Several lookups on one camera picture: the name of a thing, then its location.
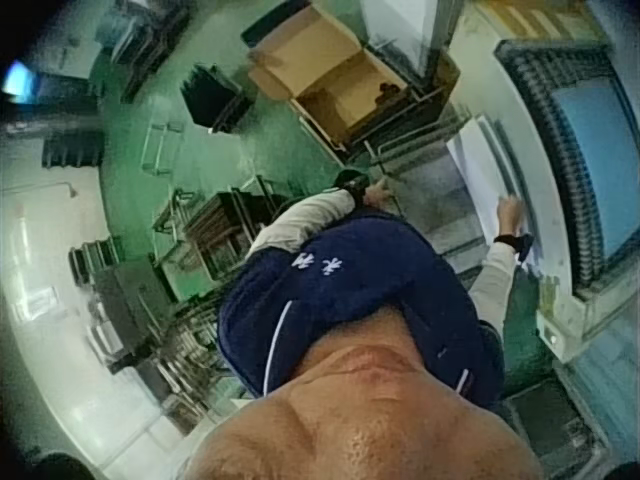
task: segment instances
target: metal pipe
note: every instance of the metal pipe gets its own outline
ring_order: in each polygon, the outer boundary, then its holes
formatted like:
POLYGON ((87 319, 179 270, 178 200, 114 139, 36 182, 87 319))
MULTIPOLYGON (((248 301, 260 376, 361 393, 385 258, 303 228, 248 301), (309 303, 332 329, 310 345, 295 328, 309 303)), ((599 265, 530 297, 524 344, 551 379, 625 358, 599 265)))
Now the metal pipe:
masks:
POLYGON ((0 190, 3 197, 9 195, 17 195, 19 193, 33 192, 36 190, 46 190, 47 188, 66 186, 69 189, 69 198, 76 198, 79 194, 78 191, 73 188, 73 185, 69 182, 56 182, 49 183, 47 185, 18 185, 16 187, 8 187, 0 190))

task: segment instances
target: conveyor belt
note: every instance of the conveyor belt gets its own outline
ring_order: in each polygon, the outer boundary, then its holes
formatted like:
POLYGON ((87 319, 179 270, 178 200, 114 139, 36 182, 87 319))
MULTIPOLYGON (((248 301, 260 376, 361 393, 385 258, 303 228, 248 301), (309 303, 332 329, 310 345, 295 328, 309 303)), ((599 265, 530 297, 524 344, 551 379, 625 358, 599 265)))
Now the conveyor belt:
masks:
POLYGON ((525 100, 545 145, 567 222, 575 288, 589 288, 634 252, 640 245, 640 232, 613 258, 605 260, 589 171, 573 130, 552 93, 603 77, 619 85, 616 73, 603 46, 552 47, 507 41, 495 53, 525 100))

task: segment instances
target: floor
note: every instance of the floor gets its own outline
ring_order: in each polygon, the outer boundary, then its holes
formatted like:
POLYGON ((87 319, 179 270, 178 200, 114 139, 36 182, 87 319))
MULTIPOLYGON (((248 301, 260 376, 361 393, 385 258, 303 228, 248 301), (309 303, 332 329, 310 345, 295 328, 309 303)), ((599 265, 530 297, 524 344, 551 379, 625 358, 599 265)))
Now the floor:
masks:
MULTIPOLYGON (((198 12, 176 51, 147 81, 132 105, 119 103, 124 72, 114 69, 107 57, 99 58, 92 74, 92 79, 106 88, 102 108, 108 142, 101 169, 105 210, 111 233, 121 238, 130 258, 153 251, 152 217, 166 202, 170 187, 211 196, 230 185, 240 186, 259 173, 289 189, 312 194, 326 188, 339 171, 315 140, 299 128, 293 112, 282 103, 258 95, 246 77, 248 49, 240 39, 240 32, 278 0, 198 3, 198 12), (239 125, 238 134, 209 135, 192 123, 179 87, 195 63, 206 66, 215 63, 242 85, 249 96, 256 98, 254 107, 239 125), (152 120, 184 125, 184 133, 174 134, 163 150, 166 153, 162 164, 171 170, 164 177, 143 173, 140 166, 152 120)), ((365 38, 358 2, 316 3, 365 38)), ((200 270, 183 276, 177 293, 188 298, 210 287, 200 270)), ((535 383, 550 368, 550 355, 535 332, 537 299, 536 282, 519 274, 505 340, 507 393, 535 383)))

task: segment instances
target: blue panel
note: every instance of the blue panel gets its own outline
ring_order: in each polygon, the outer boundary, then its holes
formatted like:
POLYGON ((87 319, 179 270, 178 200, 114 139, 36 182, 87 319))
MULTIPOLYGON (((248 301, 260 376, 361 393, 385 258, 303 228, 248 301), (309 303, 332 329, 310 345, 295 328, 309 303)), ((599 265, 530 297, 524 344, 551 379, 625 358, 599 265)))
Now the blue panel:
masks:
POLYGON ((31 93, 33 79, 34 74, 27 67, 20 62, 14 62, 4 79, 2 91, 8 95, 27 96, 31 93))
POLYGON ((640 228, 640 152, 607 79, 553 93, 582 151, 596 195, 609 258, 640 228))

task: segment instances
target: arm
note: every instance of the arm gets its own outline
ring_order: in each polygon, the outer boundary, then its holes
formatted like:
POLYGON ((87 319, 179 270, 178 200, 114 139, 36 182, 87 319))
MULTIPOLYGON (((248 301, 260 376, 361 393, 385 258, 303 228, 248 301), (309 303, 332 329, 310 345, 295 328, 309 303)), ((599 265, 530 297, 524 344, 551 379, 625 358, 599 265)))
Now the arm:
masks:
POLYGON ((513 247, 494 243, 484 262, 469 296, 478 312, 478 318, 491 324, 503 338, 509 294, 513 286, 516 258, 513 247))
MULTIPOLYGON (((523 211, 523 203, 516 197, 500 200, 500 235, 515 235, 518 232, 522 224, 523 211)), ((494 243, 489 249, 480 276, 469 291, 478 318, 491 324, 501 339, 516 270, 515 254, 513 247, 504 243, 494 243)))
MULTIPOLYGON (((391 197, 391 192, 385 188, 385 180, 383 178, 359 195, 363 205, 379 208, 391 197)), ((353 212, 357 204, 354 195, 357 194, 334 190, 295 204, 260 232, 248 256, 269 247, 297 252, 312 236, 353 212)))

